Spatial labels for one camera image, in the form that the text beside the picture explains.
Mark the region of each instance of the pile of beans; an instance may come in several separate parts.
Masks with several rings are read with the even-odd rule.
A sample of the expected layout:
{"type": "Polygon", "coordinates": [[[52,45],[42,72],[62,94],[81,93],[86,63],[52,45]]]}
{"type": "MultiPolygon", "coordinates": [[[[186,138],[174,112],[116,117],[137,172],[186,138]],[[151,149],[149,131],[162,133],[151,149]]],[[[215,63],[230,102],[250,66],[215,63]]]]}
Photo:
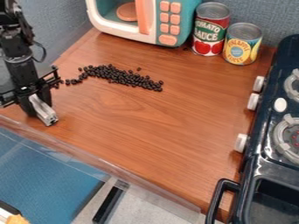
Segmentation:
{"type": "Polygon", "coordinates": [[[157,92],[162,92],[163,81],[153,81],[148,75],[142,76],[139,73],[134,73],[132,70],[120,70],[117,69],[112,64],[108,66],[85,66],[79,67],[78,70],[81,72],[77,79],[66,80],[66,85],[77,85],[88,77],[96,77],[105,79],[108,83],[116,83],[125,85],[133,88],[145,88],[148,90],[153,90],[157,92]]]}

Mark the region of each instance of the tin can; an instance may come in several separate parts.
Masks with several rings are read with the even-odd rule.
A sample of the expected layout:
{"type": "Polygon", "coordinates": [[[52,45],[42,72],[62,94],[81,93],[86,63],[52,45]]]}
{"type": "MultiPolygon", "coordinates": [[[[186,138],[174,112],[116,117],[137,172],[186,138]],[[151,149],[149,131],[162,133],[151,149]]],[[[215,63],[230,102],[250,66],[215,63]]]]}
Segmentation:
{"type": "Polygon", "coordinates": [[[202,3],[196,10],[192,50],[201,55],[213,56],[223,49],[226,29],[231,13],[222,3],[202,3]]]}
{"type": "Polygon", "coordinates": [[[255,62],[261,41],[261,29],[255,24],[232,24],[227,30],[223,57],[234,65],[249,65],[255,62]]]}

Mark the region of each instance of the cable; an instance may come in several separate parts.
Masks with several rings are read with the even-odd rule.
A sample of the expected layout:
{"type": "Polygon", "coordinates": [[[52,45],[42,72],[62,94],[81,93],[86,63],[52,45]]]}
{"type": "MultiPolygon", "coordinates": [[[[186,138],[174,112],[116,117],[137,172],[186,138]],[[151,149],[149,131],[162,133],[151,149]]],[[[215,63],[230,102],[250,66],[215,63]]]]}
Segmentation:
{"type": "Polygon", "coordinates": [[[44,47],[42,44],[40,44],[39,42],[37,42],[37,41],[35,41],[35,40],[33,40],[33,44],[36,45],[36,46],[39,46],[40,48],[43,49],[43,56],[42,56],[42,58],[41,58],[40,60],[38,60],[38,59],[36,59],[36,58],[33,57],[33,59],[34,59],[36,62],[38,62],[38,63],[42,63],[42,62],[45,60],[45,57],[46,57],[46,49],[45,49],[45,47],[44,47]]]}

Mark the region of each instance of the red can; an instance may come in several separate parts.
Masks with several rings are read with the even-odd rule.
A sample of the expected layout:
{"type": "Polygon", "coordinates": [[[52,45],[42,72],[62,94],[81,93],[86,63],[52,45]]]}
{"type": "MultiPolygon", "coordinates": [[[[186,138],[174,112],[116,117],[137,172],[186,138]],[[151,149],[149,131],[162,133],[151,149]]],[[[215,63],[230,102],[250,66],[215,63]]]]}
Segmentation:
{"type": "Polygon", "coordinates": [[[231,13],[222,3],[202,3],[197,8],[192,50],[201,55],[222,53],[231,13]]]}

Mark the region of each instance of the can label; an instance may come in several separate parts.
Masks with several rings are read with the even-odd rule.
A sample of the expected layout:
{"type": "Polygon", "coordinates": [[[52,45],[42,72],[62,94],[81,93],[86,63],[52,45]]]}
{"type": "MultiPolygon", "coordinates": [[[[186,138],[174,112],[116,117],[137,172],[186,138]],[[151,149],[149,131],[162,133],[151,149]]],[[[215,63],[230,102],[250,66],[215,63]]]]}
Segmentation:
{"type": "Polygon", "coordinates": [[[227,26],[227,18],[226,20],[212,21],[197,17],[193,33],[193,51],[205,56],[220,54],[223,49],[227,26]]]}
{"type": "Polygon", "coordinates": [[[249,65],[256,60],[260,46],[261,38],[246,41],[227,35],[223,56],[234,65],[249,65]]]}
{"type": "Polygon", "coordinates": [[[195,22],[194,35],[206,42],[217,42],[223,40],[225,37],[226,29],[218,24],[197,19],[195,22]]]}

